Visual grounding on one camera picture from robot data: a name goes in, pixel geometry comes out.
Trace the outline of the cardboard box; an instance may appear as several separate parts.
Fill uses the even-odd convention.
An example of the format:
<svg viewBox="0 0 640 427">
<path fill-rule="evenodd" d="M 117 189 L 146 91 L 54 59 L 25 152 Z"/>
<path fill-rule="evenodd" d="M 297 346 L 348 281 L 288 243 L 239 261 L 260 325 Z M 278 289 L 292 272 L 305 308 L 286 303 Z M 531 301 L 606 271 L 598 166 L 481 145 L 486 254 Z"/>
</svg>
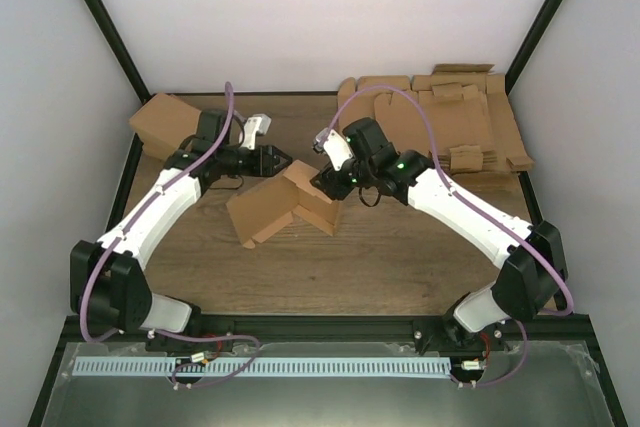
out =
<svg viewBox="0 0 640 427">
<path fill-rule="evenodd" d="M 226 207 L 240 244 L 253 249 L 293 223 L 295 217 L 335 235 L 342 206 L 311 184 L 318 173 L 318 169 L 296 160 L 282 173 L 232 196 Z"/>
</svg>

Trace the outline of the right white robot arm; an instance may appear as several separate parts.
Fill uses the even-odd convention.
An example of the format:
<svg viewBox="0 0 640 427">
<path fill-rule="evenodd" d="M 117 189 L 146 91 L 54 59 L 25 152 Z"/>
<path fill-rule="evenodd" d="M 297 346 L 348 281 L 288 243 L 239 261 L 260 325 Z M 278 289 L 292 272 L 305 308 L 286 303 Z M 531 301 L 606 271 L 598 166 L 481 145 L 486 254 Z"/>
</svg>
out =
<svg viewBox="0 0 640 427">
<path fill-rule="evenodd" d="M 342 201 L 354 189 L 374 188 L 440 221 L 498 269 L 495 281 L 464 295 L 444 314 L 451 347 L 468 349 L 480 331 L 501 321 L 528 322 L 565 292 L 566 260 L 555 226 L 502 212 L 456 184 L 424 154 L 397 151 L 377 121 L 361 118 L 341 133 L 325 128 L 313 148 L 329 162 L 311 183 L 330 199 Z"/>
</svg>

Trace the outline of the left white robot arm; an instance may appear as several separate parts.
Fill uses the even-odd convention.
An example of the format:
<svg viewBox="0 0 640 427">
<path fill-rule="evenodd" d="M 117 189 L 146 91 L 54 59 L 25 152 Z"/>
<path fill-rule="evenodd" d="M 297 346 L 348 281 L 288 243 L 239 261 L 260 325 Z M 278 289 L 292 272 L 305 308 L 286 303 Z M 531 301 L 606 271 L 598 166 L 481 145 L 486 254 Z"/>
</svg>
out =
<svg viewBox="0 0 640 427">
<path fill-rule="evenodd" d="M 71 307 L 89 342 L 92 321 L 109 326 L 104 341 L 132 330 L 169 332 L 181 350 L 196 349 L 204 326 L 196 306 L 151 291 L 144 270 L 160 241 L 180 217 L 222 177 L 270 178 L 292 159 L 273 145 L 259 145 L 271 119 L 256 114 L 239 122 L 234 111 L 201 113 L 195 133 L 166 160 L 156 182 L 129 214 L 95 242 L 71 251 Z"/>
</svg>

